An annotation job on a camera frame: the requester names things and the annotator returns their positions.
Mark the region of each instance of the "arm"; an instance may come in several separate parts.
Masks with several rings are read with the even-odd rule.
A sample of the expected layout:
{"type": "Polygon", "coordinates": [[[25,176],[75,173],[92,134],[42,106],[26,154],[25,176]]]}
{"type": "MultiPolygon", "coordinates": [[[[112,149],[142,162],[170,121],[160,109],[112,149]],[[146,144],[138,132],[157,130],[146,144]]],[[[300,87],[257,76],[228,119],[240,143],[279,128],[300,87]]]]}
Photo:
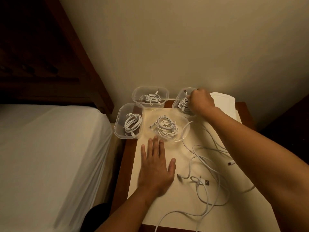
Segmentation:
{"type": "Polygon", "coordinates": [[[141,146],[141,170],[138,187],[133,195],[118,208],[96,232],[136,232],[153,203],[164,195],[174,180],[176,160],[173,158],[166,169],[163,140],[149,139],[147,155],[145,145],[141,146]]]}
{"type": "Polygon", "coordinates": [[[309,231],[309,167],[296,155],[247,128],[214,106],[204,89],[194,90],[189,107],[215,129],[231,157],[290,228],[309,231]]]}

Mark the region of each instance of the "charging cable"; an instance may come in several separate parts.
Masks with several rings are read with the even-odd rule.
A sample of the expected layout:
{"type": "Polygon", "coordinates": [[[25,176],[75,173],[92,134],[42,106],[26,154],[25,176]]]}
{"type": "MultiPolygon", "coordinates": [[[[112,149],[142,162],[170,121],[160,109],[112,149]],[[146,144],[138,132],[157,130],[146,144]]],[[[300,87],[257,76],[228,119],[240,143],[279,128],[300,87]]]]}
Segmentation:
{"type": "Polygon", "coordinates": [[[178,127],[175,121],[172,121],[167,116],[159,116],[158,119],[149,127],[155,127],[158,134],[169,139],[175,138],[178,134],[178,127]]]}
{"type": "Polygon", "coordinates": [[[153,105],[153,103],[160,103],[161,101],[161,97],[160,95],[158,94],[159,92],[159,89],[156,91],[155,94],[148,94],[148,95],[145,95],[145,101],[148,102],[151,106],[153,105]]]}
{"type": "Polygon", "coordinates": [[[181,112],[190,112],[190,109],[188,108],[188,99],[187,99],[187,96],[188,96],[188,93],[187,91],[184,89],[183,92],[186,94],[186,97],[181,100],[178,104],[178,108],[181,110],[181,112]]]}
{"type": "Polygon", "coordinates": [[[140,114],[133,114],[131,112],[128,114],[128,116],[129,117],[126,119],[124,126],[126,135],[131,134],[132,136],[135,136],[134,131],[139,128],[143,119],[141,118],[140,114]]]}
{"type": "MultiPolygon", "coordinates": [[[[154,232],[157,231],[157,229],[158,229],[158,227],[159,227],[161,221],[162,221],[168,214],[170,214],[170,213],[181,213],[181,214],[184,214],[184,215],[190,215],[190,216],[201,217],[201,218],[199,219],[197,225],[196,225],[196,232],[197,232],[197,231],[198,231],[198,228],[199,228],[199,225],[201,224],[203,218],[204,218],[207,214],[210,213],[210,211],[214,208],[214,206],[224,206],[224,205],[226,205],[226,204],[228,203],[228,201],[229,201],[229,198],[230,198],[230,188],[229,188],[229,186],[228,186],[228,182],[227,182],[226,178],[225,178],[223,175],[221,175],[221,174],[219,173],[218,167],[215,165],[215,163],[214,163],[212,160],[210,160],[210,159],[208,159],[208,158],[206,158],[206,157],[197,155],[196,152],[195,152],[195,150],[194,150],[194,148],[195,148],[195,147],[199,147],[199,148],[202,148],[202,149],[213,150],[213,151],[217,151],[217,152],[219,152],[219,153],[222,153],[222,154],[224,154],[224,155],[230,157],[230,156],[228,155],[228,151],[226,150],[225,147],[221,146],[220,144],[218,144],[218,143],[214,140],[214,138],[213,138],[213,136],[211,135],[211,133],[210,133],[210,132],[207,130],[207,128],[204,127],[204,126],[203,126],[204,129],[205,129],[205,130],[209,133],[209,135],[211,136],[211,138],[212,138],[212,140],[214,141],[214,144],[215,144],[215,146],[216,146],[217,149],[208,148],[208,147],[204,147],[204,146],[201,146],[201,145],[193,145],[193,146],[192,146],[192,150],[189,149],[189,148],[187,147],[187,145],[186,145],[186,144],[184,143],[184,141],[183,141],[183,131],[185,130],[186,126],[189,125],[189,124],[192,123],[192,122],[193,122],[193,121],[189,122],[188,124],[186,124],[186,125],[184,126],[184,128],[183,128],[183,130],[182,130],[182,132],[181,132],[181,141],[182,141],[183,145],[185,146],[185,148],[187,148],[187,150],[188,150],[189,152],[193,153],[195,156],[193,156],[193,157],[191,158],[190,162],[189,162],[189,173],[188,173],[188,176],[184,177],[184,176],[181,176],[180,174],[177,174],[177,177],[178,177],[178,178],[182,178],[182,179],[188,179],[188,178],[190,178],[191,181],[193,181],[193,182],[196,183],[196,193],[197,193],[197,196],[198,196],[198,198],[199,198],[199,200],[200,200],[201,202],[203,202],[203,203],[206,204],[206,208],[205,208],[205,210],[203,211],[203,213],[201,213],[201,214],[192,214],[192,213],[188,213],[188,212],[184,212],[184,211],[172,211],[172,212],[169,212],[169,213],[165,214],[165,215],[160,219],[160,221],[158,222],[158,224],[157,224],[157,226],[156,226],[154,232]],[[197,177],[197,176],[190,176],[190,175],[191,175],[191,164],[192,164],[192,160],[195,159],[195,158],[198,158],[198,159],[201,161],[201,163],[207,168],[207,170],[211,173],[211,175],[213,176],[213,178],[215,179],[215,181],[218,183],[217,192],[216,192],[216,197],[215,197],[213,203],[210,203],[210,202],[209,202],[209,199],[208,199],[208,192],[207,192],[207,187],[206,187],[206,185],[209,185],[209,181],[206,181],[206,180],[202,179],[201,176],[200,176],[200,177],[197,177]],[[208,162],[211,162],[212,165],[215,166],[215,168],[211,168],[211,167],[209,166],[208,162]],[[222,184],[221,179],[223,179],[223,180],[225,181],[226,186],[222,184]],[[205,192],[206,192],[206,200],[202,199],[202,198],[200,197],[200,195],[199,195],[199,186],[200,186],[200,185],[203,185],[203,187],[204,187],[204,189],[205,189],[205,192]],[[218,200],[218,197],[219,197],[219,191],[220,191],[221,188],[224,189],[224,190],[227,192],[227,198],[226,198],[226,201],[225,201],[225,202],[223,202],[223,203],[217,203],[217,200],[218,200]]],[[[235,161],[232,159],[232,160],[228,163],[228,165],[233,165],[234,163],[235,163],[235,161]]],[[[255,186],[251,187],[250,189],[248,189],[248,190],[246,190],[246,191],[244,191],[244,192],[242,192],[242,193],[249,192],[249,191],[253,190],[254,188],[255,188],[255,186]]]]}

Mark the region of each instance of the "white cable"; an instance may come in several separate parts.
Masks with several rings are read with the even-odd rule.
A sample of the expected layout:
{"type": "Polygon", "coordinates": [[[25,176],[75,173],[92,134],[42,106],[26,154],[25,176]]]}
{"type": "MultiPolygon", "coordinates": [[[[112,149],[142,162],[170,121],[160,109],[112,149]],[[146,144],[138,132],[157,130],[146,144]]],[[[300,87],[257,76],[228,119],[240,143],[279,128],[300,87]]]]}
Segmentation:
{"type": "Polygon", "coordinates": [[[158,119],[150,126],[155,126],[156,131],[163,137],[173,139],[178,134],[178,127],[175,121],[172,121],[167,116],[159,116],[158,119]]]}
{"type": "MultiPolygon", "coordinates": [[[[208,169],[208,171],[211,173],[211,175],[213,176],[213,178],[215,179],[215,181],[218,183],[218,188],[217,188],[217,193],[216,193],[215,200],[214,200],[213,203],[209,203],[209,200],[208,200],[208,192],[207,192],[206,185],[205,185],[204,182],[203,182],[203,179],[202,179],[201,177],[198,178],[198,177],[195,177],[195,176],[191,176],[191,177],[190,177],[191,181],[193,181],[193,182],[196,183],[196,192],[197,192],[197,196],[198,196],[199,200],[200,200],[201,202],[203,202],[203,203],[206,204],[206,209],[205,209],[204,213],[199,214],[199,215],[195,215],[195,214],[191,214],[191,213],[187,213],[187,212],[183,212],[183,211],[172,211],[172,212],[169,212],[169,213],[165,214],[165,215],[160,219],[160,221],[158,222],[158,224],[157,224],[156,229],[155,229],[154,232],[157,231],[157,228],[159,227],[159,225],[160,225],[161,221],[164,219],[164,217],[167,216],[167,215],[170,214],[170,213],[181,213],[181,214],[184,214],[184,215],[191,215],[191,216],[201,217],[200,220],[199,220],[199,222],[197,223],[197,226],[196,226],[196,232],[197,232],[197,231],[198,231],[198,228],[199,228],[199,225],[200,225],[200,223],[201,223],[201,221],[203,220],[203,218],[204,218],[207,214],[210,213],[210,211],[213,209],[214,206],[224,206],[224,205],[226,205],[226,204],[228,203],[228,201],[229,201],[229,198],[230,198],[230,190],[229,190],[228,182],[227,182],[226,178],[225,178],[223,175],[221,175],[221,174],[218,172],[218,170],[215,170],[215,169],[211,168],[211,167],[207,164],[207,161],[210,161],[210,162],[215,166],[215,168],[218,169],[217,166],[215,165],[215,163],[214,163],[212,160],[210,160],[210,159],[208,159],[208,158],[206,158],[206,157],[197,155],[197,154],[195,153],[194,147],[195,147],[195,146],[199,146],[199,147],[202,147],[203,149],[214,150],[214,151],[218,151],[218,152],[223,153],[223,154],[228,154],[228,152],[226,151],[226,148],[222,147],[220,144],[218,144],[218,143],[214,140],[213,136],[212,136],[211,133],[206,129],[206,127],[204,127],[204,129],[205,129],[205,130],[209,133],[209,135],[211,136],[211,138],[212,138],[212,140],[214,141],[214,144],[215,144],[215,146],[216,146],[217,149],[207,148],[207,147],[203,147],[203,146],[201,146],[201,145],[193,145],[193,146],[192,146],[192,150],[190,150],[190,149],[186,146],[186,144],[184,143],[184,141],[183,141],[183,131],[185,130],[186,126],[189,125],[189,124],[192,123],[192,122],[193,122],[193,121],[189,122],[188,124],[186,124],[186,125],[183,127],[183,130],[182,130],[182,132],[181,132],[181,140],[182,140],[182,143],[183,143],[183,145],[185,146],[185,148],[187,148],[187,150],[190,151],[191,153],[193,153],[195,156],[192,157],[191,160],[190,160],[190,162],[189,162],[189,173],[188,173],[188,176],[187,176],[187,177],[183,177],[183,176],[181,176],[181,175],[179,175],[179,174],[177,174],[177,176],[178,176],[178,177],[181,177],[181,178],[183,178],[183,179],[188,179],[188,178],[190,177],[190,175],[191,175],[191,163],[192,163],[192,160],[193,160],[194,158],[198,158],[198,159],[202,162],[202,164],[208,169]],[[223,186],[223,185],[221,184],[221,178],[223,178],[223,179],[225,180],[225,182],[226,182],[226,184],[227,184],[227,187],[225,187],[225,186],[223,186]],[[200,186],[201,184],[204,186],[204,189],[205,189],[205,191],[206,191],[206,197],[207,197],[206,201],[203,200],[203,199],[200,197],[200,195],[199,195],[198,188],[199,188],[199,186],[200,186]],[[217,202],[217,200],[218,200],[220,188],[225,189],[225,190],[228,192],[228,196],[227,196],[227,199],[226,199],[226,201],[225,201],[224,203],[217,204],[216,202],[217,202]]],[[[243,193],[249,192],[249,191],[253,190],[254,188],[255,188],[255,186],[253,186],[253,187],[251,187],[250,189],[244,191],[243,193]]]]}
{"type": "Polygon", "coordinates": [[[153,105],[153,103],[159,103],[160,104],[161,97],[158,94],[158,92],[159,92],[159,89],[156,91],[155,94],[145,95],[145,101],[148,102],[151,106],[153,105]]]}
{"type": "Polygon", "coordinates": [[[132,136],[135,136],[134,131],[138,129],[143,119],[141,118],[140,114],[133,114],[131,112],[128,114],[128,116],[129,117],[126,119],[124,125],[126,135],[131,134],[132,136]]]}
{"type": "Polygon", "coordinates": [[[183,92],[186,94],[186,97],[181,100],[178,104],[178,108],[181,110],[181,112],[190,112],[190,109],[188,108],[188,99],[187,99],[187,91],[184,89],[183,92]]]}

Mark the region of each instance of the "wooden table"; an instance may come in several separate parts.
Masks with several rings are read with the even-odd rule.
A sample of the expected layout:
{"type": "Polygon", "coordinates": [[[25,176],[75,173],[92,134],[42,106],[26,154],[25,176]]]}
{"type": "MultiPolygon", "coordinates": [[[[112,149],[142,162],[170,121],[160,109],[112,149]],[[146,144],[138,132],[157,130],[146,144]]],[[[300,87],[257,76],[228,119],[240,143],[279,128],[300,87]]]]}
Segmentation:
{"type": "MultiPolygon", "coordinates": [[[[164,107],[171,108],[173,102],[174,102],[173,100],[167,101],[164,107]]],[[[252,116],[249,113],[246,103],[236,102],[235,107],[239,113],[242,124],[249,127],[250,129],[256,130],[252,116]]],[[[123,152],[122,163],[120,166],[120,171],[118,175],[116,189],[114,192],[114,198],[112,202],[112,208],[111,208],[110,215],[114,211],[116,211],[127,200],[130,180],[131,180],[131,174],[132,174],[132,168],[133,168],[133,163],[134,163],[136,145],[137,145],[137,139],[134,139],[134,140],[128,139],[126,141],[126,146],[123,152]]],[[[281,219],[281,216],[279,215],[279,213],[276,210],[274,210],[274,213],[278,221],[281,232],[290,231],[285,226],[284,221],[281,219]]],[[[142,224],[139,231],[153,232],[154,230],[155,230],[155,226],[142,224]]],[[[191,232],[189,230],[180,230],[180,229],[161,227],[161,226],[158,228],[157,231],[158,232],[191,232]]]]}

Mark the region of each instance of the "table top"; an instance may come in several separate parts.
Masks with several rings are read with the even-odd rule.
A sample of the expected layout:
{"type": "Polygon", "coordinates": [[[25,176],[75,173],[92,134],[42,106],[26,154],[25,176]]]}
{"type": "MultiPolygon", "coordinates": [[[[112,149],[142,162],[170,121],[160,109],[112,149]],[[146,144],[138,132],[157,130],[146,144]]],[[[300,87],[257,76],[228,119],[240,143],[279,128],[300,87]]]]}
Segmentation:
{"type": "MultiPolygon", "coordinates": [[[[165,107],[172,107],[173,100],[169,100],[165,103],[165,107]]],[[[235,103],[236,109],[239,113],[241,121],[244,125],[251,129],[255,129],[253,119],[248,111],[248,108],[245,102],[236,102],[235,103]]],[[[127,140],[126,146],[122,158],[122,164],[118,175],[118,181],[114,193],[113,203],[110,214],[112,214],[118,207],[120,207],[127,199],[129,186],[130,186],[130,179],[131,173],[134,163],[134,156],[137,146],[137,140],[127,140]]],[[[278,213],[275,213],[278,222],[282,222],[278,213]]],[[[285,226],[280,226],[281,231],[287,231],[282,229],[286,228],[285,226]]],[[[141,225],[140,231],[154,231],[154,226],[150,225],[141,225]]],[[[189,230],[180,230],[175,228],[168,228],[168,227],[159,227],[158,231],[173,231],[173,232],[185,232],[189,230]]]]}

